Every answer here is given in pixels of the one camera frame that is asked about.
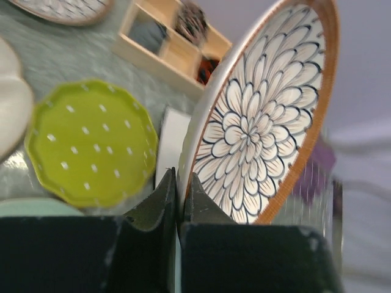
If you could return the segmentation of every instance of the lime green scalloped plate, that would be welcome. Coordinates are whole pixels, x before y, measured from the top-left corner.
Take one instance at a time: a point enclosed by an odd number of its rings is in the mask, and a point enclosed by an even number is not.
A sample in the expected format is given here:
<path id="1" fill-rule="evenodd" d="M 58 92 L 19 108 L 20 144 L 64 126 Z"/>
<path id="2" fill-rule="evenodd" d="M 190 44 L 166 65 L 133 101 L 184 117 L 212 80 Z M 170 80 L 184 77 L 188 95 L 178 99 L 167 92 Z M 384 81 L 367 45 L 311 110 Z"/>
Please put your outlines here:
<path id="1" fill-rule="evenodd" d="M 126 90 L 84 81 L 58 86 L 35 107 L 25 146 L 44 188 L 79 208 L 108 207 L 152 175 L 158 136 Z"/>

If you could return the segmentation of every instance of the white polka dot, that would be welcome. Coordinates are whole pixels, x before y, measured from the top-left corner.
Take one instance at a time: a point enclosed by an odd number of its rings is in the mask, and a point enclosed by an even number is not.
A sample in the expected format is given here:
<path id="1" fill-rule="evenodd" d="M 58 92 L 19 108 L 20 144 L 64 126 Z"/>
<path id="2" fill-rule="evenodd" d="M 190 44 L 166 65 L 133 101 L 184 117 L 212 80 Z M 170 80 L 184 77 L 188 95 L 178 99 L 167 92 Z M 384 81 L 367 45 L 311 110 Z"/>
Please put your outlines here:
<path id="1" fill-rule="evenodd" d="M 83 130 L 83 132 L 84 132 L 85 134 L 90 134 L 89 130 L 88 130 L 85 126 L 83 126 L 83 127 L 81 128 L 81 130 Z"/>
<path id="2" fill-rule="evenodd" d="M 67 162 L 61 162 L 61 166 L 64 168 L 64 170 L 68 170 L 69 169 L 69 166 L 68 166 Z"/>
<path id="3" fill-rule="evenodd" d="M 52 135 L 52 134 L 48 134 L 48 139 L 49 139 L 51 142 L 55 142 L 55 141 L 56 141 L 55 136 Z"/>
<path id="4" fill-rule="evenodd" d="M 74 112 L 75 112 L 74 108 L 73 108 L 72 106 L 70 106 L 70 105 L 67 105 L 67 110 L 68 110 L 69 112 L 71 112 L 71 113 L 74 113 Z"/>

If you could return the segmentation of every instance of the gray surface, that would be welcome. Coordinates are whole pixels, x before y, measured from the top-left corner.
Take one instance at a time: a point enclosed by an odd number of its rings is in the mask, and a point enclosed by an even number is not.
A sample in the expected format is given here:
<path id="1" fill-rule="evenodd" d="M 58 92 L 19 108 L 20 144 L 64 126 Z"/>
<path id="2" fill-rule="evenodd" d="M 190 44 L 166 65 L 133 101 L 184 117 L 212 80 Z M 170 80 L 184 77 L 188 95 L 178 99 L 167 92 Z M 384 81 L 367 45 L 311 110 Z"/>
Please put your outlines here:
<path id="1" fill-rule="evenodd" d="M 191 113 L 193 102 L 168 85 L 111 53 L 115 35 L 130 2 L 117 0 L 102 23 L 91 27 L 59 26 L 40 20 L 0 0 L 0 36 L 19 55 L 24 78 L 36 101 L 62 82 L 100 78 L 127 89 L 149 111 L 156 131 L 166 105 Z M 150 194 L 152 180 L 141 194 L 110 211 L 122 213 Z M 22 144 L 0 165 L 0 199 L 50 197 L 40 186 Z"/>

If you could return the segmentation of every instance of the purple object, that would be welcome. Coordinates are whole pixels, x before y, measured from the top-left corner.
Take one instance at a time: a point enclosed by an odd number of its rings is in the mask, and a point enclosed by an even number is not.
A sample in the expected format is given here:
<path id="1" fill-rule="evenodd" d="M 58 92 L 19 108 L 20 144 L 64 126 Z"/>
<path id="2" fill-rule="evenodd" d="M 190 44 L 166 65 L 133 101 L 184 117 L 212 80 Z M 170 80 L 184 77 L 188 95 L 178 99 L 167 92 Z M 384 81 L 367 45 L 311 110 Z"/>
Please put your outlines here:
<path id="1" fill-rule="evenodd" d="M 300 197 L 305 204 L 311 205 L 315 196 L 319 196 L 328 184 L 335 161 L 334 152 L 319 137 L 299 180 L 293 188 L 293 195 Z"/>

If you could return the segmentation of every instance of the light blue plate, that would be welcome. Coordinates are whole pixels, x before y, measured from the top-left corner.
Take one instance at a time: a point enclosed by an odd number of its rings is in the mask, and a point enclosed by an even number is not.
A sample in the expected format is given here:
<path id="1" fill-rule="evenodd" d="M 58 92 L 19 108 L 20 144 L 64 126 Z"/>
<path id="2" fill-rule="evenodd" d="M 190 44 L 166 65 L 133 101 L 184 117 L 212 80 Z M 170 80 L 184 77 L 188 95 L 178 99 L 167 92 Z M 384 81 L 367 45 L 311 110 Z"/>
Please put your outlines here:
<path id="1" fill-rule="evenodd" d="M 78 209 L 52 198 L 17 198 L 0 201 L 0 217 L 81 216 Z"/>

